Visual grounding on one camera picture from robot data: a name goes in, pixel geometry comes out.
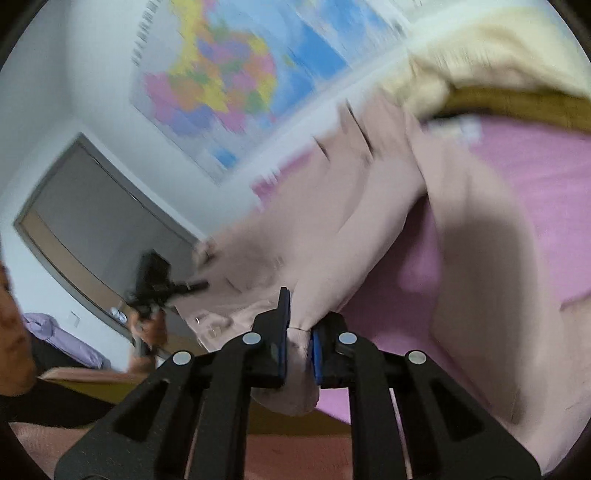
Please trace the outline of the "person's left hand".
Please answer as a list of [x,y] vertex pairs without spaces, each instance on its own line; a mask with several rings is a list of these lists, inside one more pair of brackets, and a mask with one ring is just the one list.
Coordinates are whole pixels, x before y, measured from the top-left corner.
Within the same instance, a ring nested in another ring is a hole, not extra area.
[[168,341],[166,314],[162,309],[153,310],[147,319],[133,311],[130,319],[130,332],[133,338],[127,372],[130,374],[150,374],[156,369],[156,352]]

